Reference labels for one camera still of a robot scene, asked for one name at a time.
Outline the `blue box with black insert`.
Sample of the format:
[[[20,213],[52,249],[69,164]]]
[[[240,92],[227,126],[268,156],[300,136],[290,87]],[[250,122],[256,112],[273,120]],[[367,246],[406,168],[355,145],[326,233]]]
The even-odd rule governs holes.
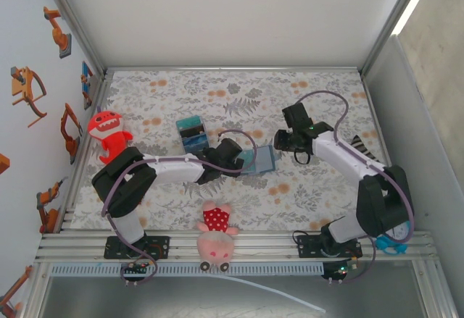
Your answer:
[[[200,116],[195,115],[175,122],[186,154],[196,153],[209,147],[209,138]]]

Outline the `blue card holder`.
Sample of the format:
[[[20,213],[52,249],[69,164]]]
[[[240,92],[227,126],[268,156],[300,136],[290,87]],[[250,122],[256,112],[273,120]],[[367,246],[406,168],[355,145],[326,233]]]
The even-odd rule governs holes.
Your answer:
[[[247,167],[252,161],[254,155],[253,149],[242,151],[238,158],[244,160],[244,167]],[[271,145],[260,146],[257,148],[257,157],[250,167],[241,172],[242,175],[258,175],[276,170],[276,158],[274,149]]]

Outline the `teal credit card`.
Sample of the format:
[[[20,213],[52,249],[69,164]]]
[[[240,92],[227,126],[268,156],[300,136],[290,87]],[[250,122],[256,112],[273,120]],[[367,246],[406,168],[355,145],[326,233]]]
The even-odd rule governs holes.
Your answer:
[[[196,127],[202,124],[202,119],[200,116],[187,117],[175,122],[178,130],[185,130],[191,127]]]

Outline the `black beige striped pouch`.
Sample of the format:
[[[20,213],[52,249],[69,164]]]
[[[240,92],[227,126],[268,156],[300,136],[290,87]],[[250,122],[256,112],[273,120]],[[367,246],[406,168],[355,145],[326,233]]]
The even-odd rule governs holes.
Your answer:
[[[355,135],[350,144],[354,149],[368,157],[370,160],[381,163],[381,161],[378,160],[377,157],[365,146],[360,136]]]

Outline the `floral table mat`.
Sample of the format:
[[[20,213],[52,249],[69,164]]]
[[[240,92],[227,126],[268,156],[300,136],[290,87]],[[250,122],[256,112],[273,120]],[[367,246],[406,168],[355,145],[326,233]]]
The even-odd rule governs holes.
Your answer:
[[[123,116],[144,154],[182,154],[175,122],[195,115],[211,146],[220,132],[245,149],[269,145],[286,127],[282,110],[302,100],[314,121],[337,126],[346,141],[360,136],[378,160],[389,162],[356,72],[119,71],[109,82],[101,107]],[[326,162],[299,164],[281,151],[275,158],[276,170],[264,174],[153,185],[138,219],[147,230],[192,230],[211,199],[231,205],[231,224],[240,230],[319,230],[355,208],[355,187]]]

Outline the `red shark plush toy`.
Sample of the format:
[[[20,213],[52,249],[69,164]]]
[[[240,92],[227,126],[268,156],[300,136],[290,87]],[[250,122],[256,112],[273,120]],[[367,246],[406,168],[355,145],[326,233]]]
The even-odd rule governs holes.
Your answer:
[[[103,164],[109,164],[133,140],[133,134],[124,130],[123,117],[114,111],[102,111],[95,114],[88,123],[88,134],[100,142],[106,156],[100,156]]]

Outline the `thin white plastic strip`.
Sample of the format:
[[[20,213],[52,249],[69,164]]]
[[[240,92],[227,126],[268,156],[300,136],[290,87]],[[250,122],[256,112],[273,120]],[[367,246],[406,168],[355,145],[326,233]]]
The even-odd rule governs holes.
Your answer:
[[[312,304],[310,302],[307,302],[305,300],[297,298],[296,296],[292,296],[292,295],[290,295],[288,293],[284,293],[281,290],[278,290],[278,289],[275,289],[275,288],[270,288],[268,286],[261,285],[261,284],[258,284],[258,283],[254,283],[252,281],[244,280],[244,279],[237,278],[237,277],[229,277],[229,276],[225,276],[225,275],[206,275],[206,277],[217,279],[217,280],[227,280],[227,281],[231,281],[231,282],[235,282],[235,283],[241,283],[243,285],[248,285],[248,286],[251,286],[253,288],[258,288],[260,290],[263,290],[263,291],[273,293],[273,294],[276,294],[278,296],[287,298],[287,299],[289,299],[289,300],[291,300],[291,301],[293,301],[295,303],[301,304],[301,305],[303,305],[303,306],[305,306],[305,307],[307,307],[309,309],[314,309],[316,311],[319,311],[320,313],[323,313],[323,314],[326,313],[326,310],[324,308],[322,308],[322,307],[316,306],[315,304]]]

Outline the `aluminium back rail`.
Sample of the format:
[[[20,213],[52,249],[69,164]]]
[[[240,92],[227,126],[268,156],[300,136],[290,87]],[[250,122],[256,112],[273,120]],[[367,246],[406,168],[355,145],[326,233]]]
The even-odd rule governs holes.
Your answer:
[[[356,67],[313,67],[313,66],[120,66],[108,67],[107,73],[119,71],[155,72],[155,71],[266,71],[266,72],[356,72],[360,70]]]

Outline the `aluminium front rail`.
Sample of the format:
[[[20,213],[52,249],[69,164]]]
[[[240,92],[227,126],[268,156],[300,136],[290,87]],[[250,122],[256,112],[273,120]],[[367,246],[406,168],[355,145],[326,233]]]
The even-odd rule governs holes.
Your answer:
[[[113,234],[110,230],[63,230],[42,237],[34,259],[35,263],[52,262],[100,262],[104,261],[106,240]],[[148,235],[167,235],[170,237],[168,261],[197,262],[197,231],[156,231]],[[234,261],[297,261],[297,245],[290,232],[242,232],[235,237]],[[379,261],[435,260],[438,253],[429,232],[416,232],[408,243],[405,254],[387,256],[378,252]]]

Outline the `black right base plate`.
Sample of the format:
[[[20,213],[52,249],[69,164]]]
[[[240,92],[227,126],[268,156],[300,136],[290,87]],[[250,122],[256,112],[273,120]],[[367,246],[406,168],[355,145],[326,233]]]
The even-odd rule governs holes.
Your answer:
[[[297,250],[300,258],[350,258],[363,257],[357,240],[337,243],[324,235],[298,235]]]

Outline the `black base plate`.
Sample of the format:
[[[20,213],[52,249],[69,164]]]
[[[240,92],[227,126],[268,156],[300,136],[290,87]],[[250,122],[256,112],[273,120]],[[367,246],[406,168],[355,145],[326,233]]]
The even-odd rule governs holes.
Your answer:
[[[153,259],[166,259],[169,253],[170,238],[168,236],[147,236],[133,244]],[[105,259],[136,259],[141,255],[125,245],[117,236],[108,237],[104,247]]]
[[[324,235],[298,235],[297,250],[300,258],[350,258],[363,257],[357,240],[337,243]]]

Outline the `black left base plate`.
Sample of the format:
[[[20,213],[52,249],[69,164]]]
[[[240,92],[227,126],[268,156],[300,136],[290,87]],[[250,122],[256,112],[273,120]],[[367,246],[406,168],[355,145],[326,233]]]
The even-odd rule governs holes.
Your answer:
[[[170,238],[168,236],[147,236],[133,244],[153,259],[166,259],[169,253]],[[105,259],[136,259],[141,255],[125,245],[117,236],[108,237],[104,247]]]

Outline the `aluminium side rail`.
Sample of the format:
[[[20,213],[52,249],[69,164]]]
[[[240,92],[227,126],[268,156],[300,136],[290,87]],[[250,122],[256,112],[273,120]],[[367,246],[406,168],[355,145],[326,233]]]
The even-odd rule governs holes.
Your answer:
[[[107,97],[107,88],[110,84],[105,75],[102,81],[98,84],[98,90],[95,93],[95,98],[93,100],[90,115],[93,117],[97,110],[101,108],[101,105],[105,102]],[[74,205],[78,192],[80,189],[80,182],[83,176],[84,170],[86,168],[86,160],[88,158],[88,153],[91,147],[91,136],[87,133],[86,125],[84,126],[84,132],[82,141],[80,142],[80,148],[76,156],[75,165],[73,166],[72,176],[69,183],[69,188],[67,190],[66,198],[63,200],[60,207],[59,216],[56,221],[54,228],[54,233],[60,233],[62,230],[67,230],[70,228],[70,222],[73,218]]]

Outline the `blue orange wall sticker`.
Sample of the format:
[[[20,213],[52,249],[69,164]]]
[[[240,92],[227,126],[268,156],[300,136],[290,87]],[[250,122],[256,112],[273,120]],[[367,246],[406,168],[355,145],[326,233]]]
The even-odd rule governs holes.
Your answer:
[[[92,100],[90,97],[90,88],[91,88],[91,78],[93,73],[90,67],[86,64],[85,61],[82,61],[82,71],[80,75],[81,82],[81,92],[83,94],[83,108],[87,110],[92,105]]]

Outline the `orange gripper wall sticker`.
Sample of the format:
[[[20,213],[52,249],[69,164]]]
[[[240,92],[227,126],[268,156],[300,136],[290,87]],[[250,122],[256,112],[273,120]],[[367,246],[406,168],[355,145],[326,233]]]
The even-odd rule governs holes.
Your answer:
[[[36,106],[36,102],[47,95],[46,87],[38,74],[29,67],[12,67],[11,77],[12,95],[20,96],[17,100],[12,102],[12,105],[14,106],[18,103],[25,102],[36,116],[36,118],[28,124],[28,128],[30,128],[47,116],[47,112],[40,111]],[[41,90],[41,94],[39,96],[34,96],[34,83],[36,83]]]

